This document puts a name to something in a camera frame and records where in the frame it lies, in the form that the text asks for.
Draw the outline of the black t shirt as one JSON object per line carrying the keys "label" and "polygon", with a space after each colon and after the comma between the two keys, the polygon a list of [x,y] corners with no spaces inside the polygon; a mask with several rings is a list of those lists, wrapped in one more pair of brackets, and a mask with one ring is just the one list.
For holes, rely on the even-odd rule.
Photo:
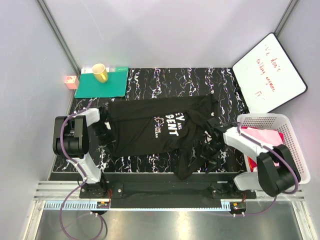
{"label": "black t shirt", "polygon": [[107,120],[114,139],[115,157],[143,156],[179,150],[176,175],[184,180],[205,159],[192,160],[196,144],[204,141],[206,122],[218,114],[213,94],[185,97],[111,101]]}

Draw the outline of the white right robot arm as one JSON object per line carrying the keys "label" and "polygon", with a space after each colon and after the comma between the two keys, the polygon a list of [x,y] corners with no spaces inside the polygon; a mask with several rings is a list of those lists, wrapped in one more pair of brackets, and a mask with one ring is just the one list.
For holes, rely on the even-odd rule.
{"label": "white right robot arm", "polygon": [[234,177],[240,191],[263,191],[270,197],[279,194],[292,195],[298,191],[301,181],[292,154],[287,146],[274,146],[248,134],[240,122],[219,123],[214,118],[204,125],[210,136],[203,153],[232,147],[256,162],[256,171],[244,172]]}

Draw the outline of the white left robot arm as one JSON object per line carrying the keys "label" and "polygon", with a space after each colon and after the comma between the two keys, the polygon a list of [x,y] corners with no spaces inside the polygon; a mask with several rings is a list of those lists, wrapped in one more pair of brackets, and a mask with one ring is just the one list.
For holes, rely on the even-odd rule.
{"label": "white left robot arm", "polygon": [[89,153],[89,127],[100,146],[106,147],[115,141],[106,125],[107,116],[104,106],[87,107],[69,116],[57,116],[54,120],[53,152],[66,158],[82,177],[79,184],[81,198],[106,198],[111,194],[106,178]]}

